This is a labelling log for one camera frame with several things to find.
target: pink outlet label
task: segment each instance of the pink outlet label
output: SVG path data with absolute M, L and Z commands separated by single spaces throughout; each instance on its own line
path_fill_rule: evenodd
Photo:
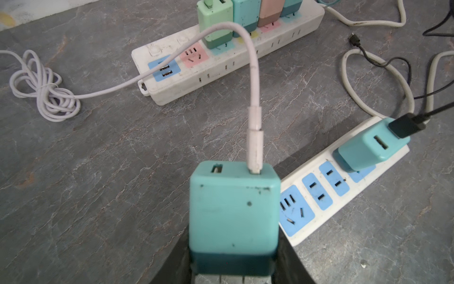
M 200 43 L 195 43 L 189 49 L 186 49 L 183 53 L 180 54 L 180 59 L 183 61 L 184 65 L 188 68 L 191 68 L 199 63 L 204 62 L 208 59 L 208 55 L 205 50 L 202 48 Z
M 281 26 L 281 24 L 279 23 L 279 20 L 277 20 L 276 22 L 272 22 L 271 24 L 264 25 L 263 27 L 260 27 L 259 29 L 262 32 L 266 33 L 267 31 L 277 29 L 280 26 Z

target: blue outlet label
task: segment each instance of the blue outlet label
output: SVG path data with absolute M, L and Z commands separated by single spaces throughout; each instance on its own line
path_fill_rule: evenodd
M 370 174 L 373 170 L 375 170 L 376 167 L 377 167 L 376 165 L 373 165 L 373 166 L 371 166 L 369 168 L 362 169 L 362 170 L 360 170 L 358 172 L 348 173 L 348 175 L 351 177 L 351 179 L 354 182 L 359 183 L 368 174 Z
M 166 57 L 163 57 L 161 59 L 148 63 L 148 68 L 152 69 L 152 68 L 158 66 L 161 62 L 163 62 L 168 57 L 169 57 L 169 55 L 167 55 Z M 164 66 L 163 68 L 161 68 L 161 70 L 154 72 L 153 77 L 156 80 L 156 82 L 159 82 L 164 79 L 167 79 L 168 77 L 171 77 L 175 74 L 180 73 L 180 71 L 181 71 L 181 69 L 174 59 L 167 66 Z
M 314 211 L 307 204 L 301 192 L 292 185 L 281 193 L 279 222 L 289 237 L 315 218 Z
M 214 55 L 220 55 L 221 53 L 224 53 L 228 50 L 231 50 L 232 48 L 234 48 L 235 45 L 233 44 L 232 41 L 228 41 L 227 43 L 224 43 L 220 46 L 217 46 L 213 49 L 210 49 L 210 51 L 214 54 Z
M 331 162 L 324 162 L 319 169 L 338 196 L 343 196 L 350 190 L 350 186 L 348 186 Z
M 299 17 L 301 17 L 301 14 L 299 11 L 296 11 L 295 13 L 290 13 L 286 16 L 281 16 L 281 20 L 284 21 L 284 23 L 291 23 L 292 21 L 298 19 Z
M 303 178 L 303 184 L 312 195 L 315 202 L 317 202 L 320 209 L 326 210 L 333 204 L 333 200 L 313 173 L 310 173 Z

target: usb port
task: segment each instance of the usb port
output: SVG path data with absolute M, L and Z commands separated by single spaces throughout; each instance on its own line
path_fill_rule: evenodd
M 214 165 L 213 169 L 211 170 L 211 172 L 212 173 L 216 173 L 216 174 L 220 174 L 222 172 L 222 165 L 221 164 Z
M 173 73 L 172 70 L 170 70 L 169 72 L 164 73 L 164 74 L 163 74 L 163 77 L 165 77 L 165 76 L 167 76 L 167 75 L 170 75 L 170 74 L 172 74 L 172 73 Z
M 388 149 L 388 145 L 386 145 L 377 135 L 374 136 L 374 139 L 383 147 L 383 149 Z

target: black cable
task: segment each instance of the black cable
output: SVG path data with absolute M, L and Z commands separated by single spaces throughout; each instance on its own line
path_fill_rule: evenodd
M 439 93 L 439 92 L 441 92 L 441 91 L 443 91 L 443 90 L 449 88 L 452 84 L 454 84 L 454 80 L 452 80 L 451 82 L 449 82 L 446 86 L 441 87 L 440 89 L 438 89 L 438 90 L 436 90 L 436 91 L 433 91 L 432 93 L 429 93 L 429 94 L 427 94 L 427 95 L 422 95 L 422 96 L 419 96 L 419 97 L 415 97 L 415 100 L 417 100 L 417 99 L 422 99 L 422 98 L 427 98 L 428 96 L 432 96 L 432 95 L 434 95 L 434 94 L 436 94 L 436 93 Z
M 449 110 L 450 108 L 453 108 L 453 107 L 454 107 L 454 102 L 441 106 L 441 107 L 434 109 L 433 111 L 427 112 L 425 114 L 417 115 L 413 118 L 413 121 L 415 123 L 424 122 L 424 121 L 428 120 L 431 116 L 436 115 L 442 111 Z
M 410 86 L 411 84 L 411 64 L 410 62 L 404 58 L 404 57 L 400 57 L 400 56 L 397 56 L 397 57 L 393 57 L 391 58 L 388 62 L 386 62 L 385 64 L 380 64 L 378 63 L 377 61 L 375 60 L 372 60 L 370 59 L 368 56 L 367 56 L 367 53 L 366 51 L 364 50 L 364 48 L 361 46 L 361 43 L 360 43 L 360 39 L 357 35 L 352 35 L 350 38 L 349 38 L 349 41 L 350 43 L 353 45 L 353 46 L 356 46 L 358 47 L 362 52 L 363 52 L 363 55 L 364 57 L 367 59 L 367 61 L 369 61 L 370 63 L 372 63 L 373 65 L 377 66 L 377 67 L 381 67 L 381 68 L 385 68 L 386 66 L 388 66 L 393 60 L 395 59 L 400 59 L 400 60 L 403 60 L 405 61 L 405 63 L 407 63 L 408 65 L 408 77 L 407 77 L 407 83 L 408 85 Z
M 437 28 L 441 27 L 442 25 L 444 25 L 450 17 L 453 17 L 454 18 L 454 0 L 450 0 L 449 1 L 449 12 L 448 14 L 446 15 L 446 17 L 443 19 L 443 21 L 441 21 L 439 24 L 437 24 L 436 26 L 426 30 L 423 32 L 423 36 L 444 36 L 444 37 L 453 37 L 454 34 L 445 34 L 445 33 L 432 33 L 432 34 L 429 34 L 429 32 L 433 31 L 433 30 L 436 30 Z

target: white usb cable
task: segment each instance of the white usb cable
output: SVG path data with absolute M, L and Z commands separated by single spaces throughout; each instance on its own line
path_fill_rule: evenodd
M 44 67 L 38 55 L 32 50 L 25 51 L 22 58 L 16 53 L 8 50 L 0 50 L 0 54 L 12 55 L 22 65 L 22 69 L 16 71 L 10 78 L 10 87 L 13 94 L 18 98 L 36 98 L 36 106 L 39 113 L 49 121 L 60 122 L 75 116 L 80 111 L 80 99 L 93 98 L 99 95 L 112 93 L 152 75 L 154 72 L 169 64 L 197 41 L 217 30 L 233 30 L 237 32 L 243 38 L 249 53 L 251 106 L 249 107 L 249 127 L 247 131 L 247 166 L 251 173 L 259 174 L 263 167 L 263 131 L 262 109 L 260 107 L 258 59 L 254 43 L 252 42 L 249 33 L 239 24 L 223 22 L 213 25 L 196 35 L 185 45 L 182 45 L 166 60 L 149 71 L 115 87 L 85 95 L 74 95 L 73 92 L 68 89 L 59 88 L 58 85 L 62 82 L 60 75 L 54 73 L 50 68 Z M 21 81 L 25 81 L 33 90 L 35 90 L 35 92 L 26 94 L 17 90 L 17 85 Z
M 407 22 L 407 14 L 405 13 L 405 7 L 403 0 L 397 0 L 397 6 L 399 7 L 400 13 L 400 22 L 393 22 L 393 21 L 385 21 L 385 20 L 372 20 L 372 21 L 351 21 L 346 17 L 342 16 L 338 11 L 334 10 L 333 8 L 320 4 L 326 11 L 330 12 L 333 16 L 335 16 L 339 21 L 342 23 L 349 25 L 349 26 L 365 26 L 365 25 L 386 25 L 390 27 L 403 27 Z

